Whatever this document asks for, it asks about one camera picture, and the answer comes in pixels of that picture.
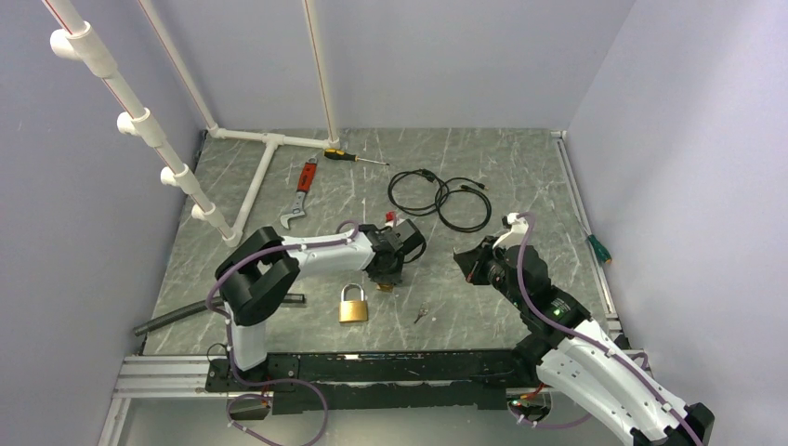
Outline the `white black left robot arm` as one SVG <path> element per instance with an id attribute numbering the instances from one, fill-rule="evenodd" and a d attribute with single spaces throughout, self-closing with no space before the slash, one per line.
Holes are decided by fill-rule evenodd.
<path id="1" fill-rule="evenodd" d="M 378 285 L 401 283 L 405 264 L 427 248 L 410 219 L 382 227 L 347 220 L 337 232 L 313 237 L 256 231 L 217 268 L 209 295 L 222 305 L 207 307 L 222 315 L 229 330 L 233 363 L 230 378 L 242 389 L 260 387 L 267 377 L 266 321 L 300 279 L 362 271 Z"/>

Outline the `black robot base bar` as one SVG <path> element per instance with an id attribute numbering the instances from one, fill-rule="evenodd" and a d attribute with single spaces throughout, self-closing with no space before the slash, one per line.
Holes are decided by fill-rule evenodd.
<path id="1" fill-rule="evenodd" d="M 306 411 L 472 406 L 503 410 L 540 385 L 513 349 L 272 353 L 233 376 L 228 359 L 209 361 L 204 389 L 266 395 L 275 414 Z"/>

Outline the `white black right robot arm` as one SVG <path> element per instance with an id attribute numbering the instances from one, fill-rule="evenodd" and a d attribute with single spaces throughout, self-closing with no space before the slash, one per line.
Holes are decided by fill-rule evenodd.
<path id="1" fill-rule="evenodd" d="M 466 282 L 490 285 L 520 313 L 528 335 L 512 354 L 524 386 L 539 381 L 571 398 L 624 445 L 706 445 L 715 416 L 658 384 L 589 311 L 552 283 L 530 245 L 496 247 L 486 237 L 453 256 Z"/>

